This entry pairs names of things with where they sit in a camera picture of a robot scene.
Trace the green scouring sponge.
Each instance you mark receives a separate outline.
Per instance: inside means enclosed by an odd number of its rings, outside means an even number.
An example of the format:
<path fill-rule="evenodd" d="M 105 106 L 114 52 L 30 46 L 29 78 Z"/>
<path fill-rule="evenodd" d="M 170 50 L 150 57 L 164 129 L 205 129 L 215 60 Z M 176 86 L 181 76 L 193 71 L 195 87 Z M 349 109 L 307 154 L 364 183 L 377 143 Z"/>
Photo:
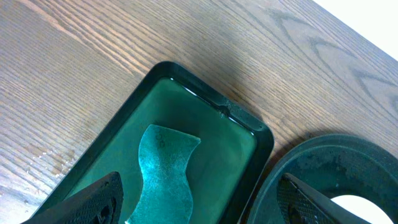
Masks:
<path fill-rule="evenodd" d="M 151 124 L 139 143 L 142 174 L 139 201 L 126 223 L 188 223 L 193 197 L 186 169 L 201 139 Z"/>

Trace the white plate green stain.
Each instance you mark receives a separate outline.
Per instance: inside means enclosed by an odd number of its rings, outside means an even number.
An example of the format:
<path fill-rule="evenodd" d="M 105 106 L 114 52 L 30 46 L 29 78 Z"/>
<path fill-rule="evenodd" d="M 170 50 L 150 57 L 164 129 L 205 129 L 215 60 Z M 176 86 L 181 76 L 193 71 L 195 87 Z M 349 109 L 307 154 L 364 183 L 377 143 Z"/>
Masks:
<path fill-rule="evenodd" d="M 331 199 L 347 211 L 372 224 L 394 224 L 387 213 L 368 199 L 355 195 L 340 195 Z"/>

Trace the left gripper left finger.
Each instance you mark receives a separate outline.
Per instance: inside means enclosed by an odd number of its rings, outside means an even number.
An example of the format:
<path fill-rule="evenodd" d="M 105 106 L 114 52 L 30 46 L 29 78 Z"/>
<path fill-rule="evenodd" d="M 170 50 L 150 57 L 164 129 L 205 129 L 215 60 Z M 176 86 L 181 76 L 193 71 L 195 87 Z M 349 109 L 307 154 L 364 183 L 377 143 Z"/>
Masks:
<path fill-rule="evenodd" d="M 119 172 L 110 172 L 68 199 L 34 215 L 23 224 L 118 223 L 123 196 Z"/>

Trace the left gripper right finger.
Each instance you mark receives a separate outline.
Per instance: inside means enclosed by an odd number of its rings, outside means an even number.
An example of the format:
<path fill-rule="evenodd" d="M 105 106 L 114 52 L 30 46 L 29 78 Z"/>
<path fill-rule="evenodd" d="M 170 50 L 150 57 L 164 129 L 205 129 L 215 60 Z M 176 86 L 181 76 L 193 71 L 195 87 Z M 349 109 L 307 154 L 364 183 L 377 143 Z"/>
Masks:
<path fill-rule="evenodd" d="M 286 223 L 365 224 L 367 222 L 290 173 L 284 173 L 278 181 L 277 202 Z"/>

